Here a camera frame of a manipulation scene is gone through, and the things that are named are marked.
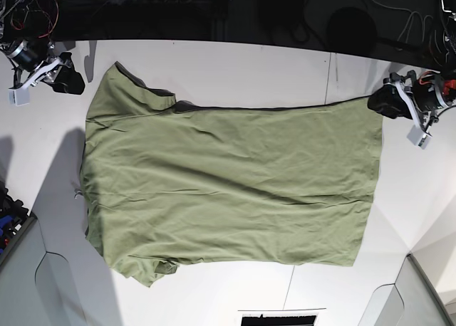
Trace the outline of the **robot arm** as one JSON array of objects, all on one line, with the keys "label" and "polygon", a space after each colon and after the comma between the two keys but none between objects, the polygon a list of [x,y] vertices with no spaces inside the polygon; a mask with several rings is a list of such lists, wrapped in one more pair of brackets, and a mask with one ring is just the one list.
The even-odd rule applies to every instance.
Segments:
[{"label": "robot arm", "polygon": [[383,9],[409,13],[400,36],[407,37],[414,17],[419,17],[422,32],[419,46],[410,45],[401,38],[378,40],[415,55],[428,52],[438,69],[420,75],[413,70],[406,75],[391,72],[383,80],[383,86],[368,98],[368,109],[390,119],[412,120],[418,130],[427,133],[444,112],[455,108],[455,0],[437,0],[434,16],[422,16],[418,11],[371,1]]},{"label": "robot arm", "polygon": [[29,101],[29,88],[44,83],[56,93],[81,95],[85,89],[71,52],[52,40],[60,18],[57,0],[1,0],[1,54],[12,65],[8,89],[15,105]]}]

